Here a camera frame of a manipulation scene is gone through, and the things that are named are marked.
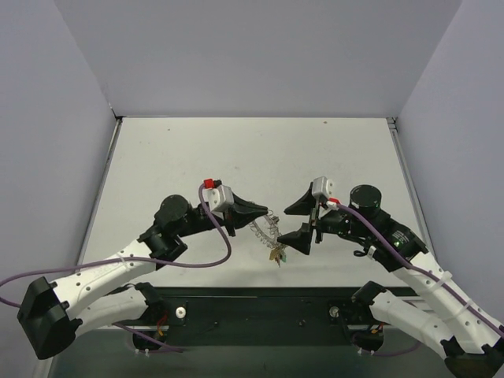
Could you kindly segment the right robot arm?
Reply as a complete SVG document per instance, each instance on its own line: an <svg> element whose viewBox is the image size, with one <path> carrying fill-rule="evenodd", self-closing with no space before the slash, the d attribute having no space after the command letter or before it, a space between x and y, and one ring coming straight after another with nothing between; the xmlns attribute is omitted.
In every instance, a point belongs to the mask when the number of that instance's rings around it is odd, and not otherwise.
<svg viewBox="0 0 504 378"><path fill-rule="evenodd" d="M493 377L503 367L503 325L489 316L443 269L426 244L409 227L381 207L377 187L361 184L343 205L332 182L320 177L284 212L307 216L299 230L280 242L302 254L326 234L361 246L366 256L411 288L430 308L426 313L369 281L352 300L369 316L400 329L435 351L456 377Z"/></svg>

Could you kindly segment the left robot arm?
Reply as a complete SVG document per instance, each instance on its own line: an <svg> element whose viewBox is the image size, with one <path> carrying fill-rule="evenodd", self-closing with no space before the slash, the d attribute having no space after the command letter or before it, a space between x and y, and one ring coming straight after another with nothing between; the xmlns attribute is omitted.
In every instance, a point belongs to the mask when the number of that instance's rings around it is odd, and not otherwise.
<svg viewBox="0 0 504 378"><path fill-rule="evenodd" d="M107 259L53 281L45 276L32 281L17 319L36 357L52 358L80 335L102 326L136 320L152 324L172 316L174 309L151 284L132 281L166 265L179 266L177 260L187 250L184 236L216 229L229 240L269 212L224 185L201 187L199 196L198 206L181 195L165 198L153 224Z"/></svg>

